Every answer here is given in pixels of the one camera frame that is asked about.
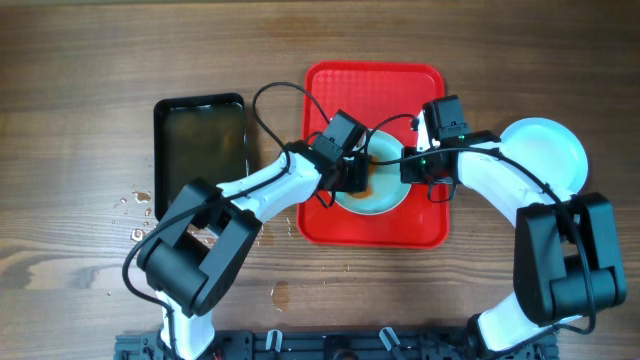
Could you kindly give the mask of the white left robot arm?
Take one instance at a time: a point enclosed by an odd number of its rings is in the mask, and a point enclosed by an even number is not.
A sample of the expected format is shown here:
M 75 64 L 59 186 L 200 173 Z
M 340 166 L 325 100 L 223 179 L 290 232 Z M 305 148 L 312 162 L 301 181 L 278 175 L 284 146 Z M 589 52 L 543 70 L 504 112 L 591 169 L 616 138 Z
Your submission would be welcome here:
M 317 139 L 285 145 L 277 160 L 245 178 L 183 187 L 156 228 L 129 256 L 163 309 L 160 340 L 169 359 L 197 359 L 215 338 L 214 307 L 235 281 L 264 223 L 319 191 L 365 187 L 369 158 Z

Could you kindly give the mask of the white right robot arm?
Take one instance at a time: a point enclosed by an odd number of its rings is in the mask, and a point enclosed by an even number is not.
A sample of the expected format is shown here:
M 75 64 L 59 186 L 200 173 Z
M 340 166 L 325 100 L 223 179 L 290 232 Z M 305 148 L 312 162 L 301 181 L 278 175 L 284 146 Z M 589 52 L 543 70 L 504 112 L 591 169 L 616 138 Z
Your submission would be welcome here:
M 515 229 L 513 291 L 472 316 L 461 347 L 498 359 L 564 329 L 591 333 L 599 311 L 622 304 L 627 283 L 611 203 L 581 193 L 586 154 L 566 129 L 489 131 L 442 138 L 400 162 L 421 182 L 463 185 Z

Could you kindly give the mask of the white plate tray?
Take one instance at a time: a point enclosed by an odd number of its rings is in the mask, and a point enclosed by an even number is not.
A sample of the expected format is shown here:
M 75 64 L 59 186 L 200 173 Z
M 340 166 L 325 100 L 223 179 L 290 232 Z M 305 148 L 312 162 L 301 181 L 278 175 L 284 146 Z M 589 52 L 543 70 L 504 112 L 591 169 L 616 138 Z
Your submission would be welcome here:
M 500 135 L 502 152 L 541 180 L 578 193 L 589 164 L 579 139 L 562 124 L 530 117 L 509 125 Z
M 368 154 L 374 161 L 389 161 L 401 156 L 403 145 L 392 135 L 377 131 L 369 142 Z M 373 192 L 370 197 L 357 199 L 349 193 L 338 193 L 339 206 L 359 215 L 378 215 L 397 207 L 408 195 L 411 185 L 400 181 L 400 165 L 374 165 Z

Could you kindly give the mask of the green orange scrub sponge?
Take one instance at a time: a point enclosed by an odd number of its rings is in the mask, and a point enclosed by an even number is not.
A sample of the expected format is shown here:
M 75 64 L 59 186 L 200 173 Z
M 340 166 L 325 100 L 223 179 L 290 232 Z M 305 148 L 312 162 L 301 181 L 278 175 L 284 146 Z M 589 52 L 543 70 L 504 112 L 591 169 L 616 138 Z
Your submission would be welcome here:
M 357 199 L 370 197 L 373 192 L 372 176 L 374 173 L 375 166 L 369 156 L 361 155 L 355 157 L 349 195 Z

